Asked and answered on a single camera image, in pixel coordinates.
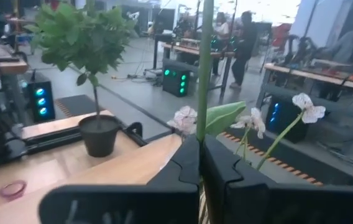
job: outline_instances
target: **concrete floor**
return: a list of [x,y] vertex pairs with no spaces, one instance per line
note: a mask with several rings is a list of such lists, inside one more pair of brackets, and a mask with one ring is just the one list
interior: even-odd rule
[[[131,41],[131,46],[126,48],[126,52],[123,54],[124,62],[120,64],[117,69],[118,71],[116,72],[110,69],[108,74],[100,74],[98,75],[98,78],[100,84],[106,88],[133,102],[162,121],[168,121],[173,117],[174,112],[179,110],[182,106],[189,105],[196,108],[197,95],[193,94],[183,98],[176,98],[173,95],[162,91],[161,87],[153,87],[151,83],[146,82],[144,79],[126,80],[125,77],[127,74],[142,75],[145,68],[152,67],[154,55],[153,51],[153,42],[147,39],[134,39]],[[158,67],[161,67],[161,59],[162,54],[160,52],[158,55]],[[222,101],[219,100],[220,90],[210,91],[208,94],[208,106],[216,106],[219,104],[244,100],[248,108],[253,107],[259,94],[260,84],[263,79],[263,74],[259,73],[261,63],[261,58],[252,58],[250,60],[249,69],[245,75],[241,91],[227,89],[225,97]],[[75,70],[68,68],[64,72],[60,72],[56,67],[43,64],[40,59],[39,51],[37,51],[35,55],[29,56],[29,64],[32,68],[36,68],[38,72],[43,73],[46,77],[51,79],[54,98],[81,94],[86,94],[93,98],[93,91],[88,82],[82,86],[76,86],[75,82],[79,74]],[[221,62],[219,68],[223,68],[223,65],[224,62]],[[234,79],[231,75],[232,73],[230,72],[229,74],[230,76],[228,83],[231,83]],[[140,121],[144,125],[144,138],[150,138],[167,131],[167,129],[158,124],[156,121],[132,108],[119,98],[116,98],[105,89],[99,90],[99,103],[102,107],[112,111],[117,117],[127,124],[134,121]],[[235,145],[227,139],[221,138],[220,140],[228,148],[233,150],[236,149]],[[353,165],[334,157],[328,151],[325,151],[320,147],[316,147],[311,142],[304,142],[299,145],[292,144],[291,146],[319,159],[320,161],[353,175]],[[255,162],[259,160],[259,157],[252,154],[250,155],[250,159]],[[264,170],[269,170],[267,171],[268,173],[265,173],[277,182],[292,182],[297,184],[306,183],[305,180],[297,179],[294,175],[290,176],[289,173],[284,174],[285,171],[279,172],[276,167],[269,167],[268,169],[264,168]]]

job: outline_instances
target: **yellow and black striped tape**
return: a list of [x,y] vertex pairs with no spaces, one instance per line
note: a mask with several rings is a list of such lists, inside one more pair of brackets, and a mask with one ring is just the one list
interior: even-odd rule
[[59,109],[68,117],[68,118],[71,118],[73,115],[70,113],[69,109],[63,105],[63,103],[61,103],[59,100],[55,100],[54,102],[58,107]]
[[[240,141],[241,141],[241,139],[239,139],[239,138],[237,138],[237,137],[235,137],[235,136],[232,136],[231,134],[228,134],[228,133],[226,133],[226,132],[223,132],[222,135],[223,135],[225,138],[227,138],[227,139],[229,139],[229,140],[231,140],[231,141],[234,141],[234,142],[240,142]],[[259,149],[256,149],[255,147],[253,147],[253,146],[251,146],[251,145],[248,146],[248,150],[250,150],[251,152],[253,152],[253,153],[255,153],[256,155],[261,156],[261,157],[263,157],[263,155],[265,154],[263,151],[261,151],[261,150],[259,150]],[[296,168],[294,168],[294,167],[288,165],[287,163],[285,163],[285,162],[283,162],[283,161],[281,161],[281,160],[279,160],[279,159],[277,159],[277,158],[269,157],[267,160],[268,160],[269,162],[272,162],[272,163],[278,165],[279,167],[285,169],[286,171],[291,172],[291,173],[294,174],[295,176],[297,176],[297,177],[299,177],[299,178],[302,178],[302,179],[308,181],[308,182],[311,183],[311,184],[314,184],[314,185],[323,185],[322,182],[317,181],[315,178],[310,177],[308,174],[303,173],[302,171],[300,171],[300,170],[298,170],[298,169],[296,169]]]

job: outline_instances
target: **white orchid flower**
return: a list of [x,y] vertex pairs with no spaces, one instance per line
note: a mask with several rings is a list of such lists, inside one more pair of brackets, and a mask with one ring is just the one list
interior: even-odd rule
[[175,112],[174,118],[167,122],[171,127],[180,130],[183,134],[196,132],[197,112],[189,106],[184,106]]
[[252,128],[258,132],[258,138],[264,138],[266,127],[262,121],[261,111],[258,108],[251,108],[251,116],[238,116],[236,120],[237,123],[232,124],[232,128]]
[[305,93],[300,93],[293,97],[293,103],[304,111],[302,122],[305,124],[316,123],[318,119],[324,117],[326,108],[323,106],[314,106],[311,98]]

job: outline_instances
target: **rubber mat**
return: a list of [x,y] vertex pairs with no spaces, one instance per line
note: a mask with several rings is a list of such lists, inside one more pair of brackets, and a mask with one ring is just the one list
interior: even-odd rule
[[95,102],[87,95],[59,98],[54,102],[67,117],[96,112]]
[[[222,135],[237,142],[243,137],[244,129],[229,128]],[[259,139],[255,132],[249,133],[248,148],[259,156],[263,156],[272,143],[272,138]],[[279,143],[267,160],[312,184],[353,185],[353,176],[284,144]]]

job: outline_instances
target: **potted plant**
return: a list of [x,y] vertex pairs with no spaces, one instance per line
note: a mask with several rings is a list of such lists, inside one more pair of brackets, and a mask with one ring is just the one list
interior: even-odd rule
[[109,67],[117,69],[133,24],[122,18],[117,7],[95,11],[94,0],[88,0],[83,9],[61,2],[53,11],[44,4],[37,14],[36,24],[25,28],[35,34],[32,48],[43,49],[43,63],[56,65],[61,71],[73,64],[85,71],[76,84],[80,86],[87,80],[92,84],[96,115],[82,119],[78,125],[89,155],[109,155],[119,123],[113,116],[100,114],[96,75],[107,73]]

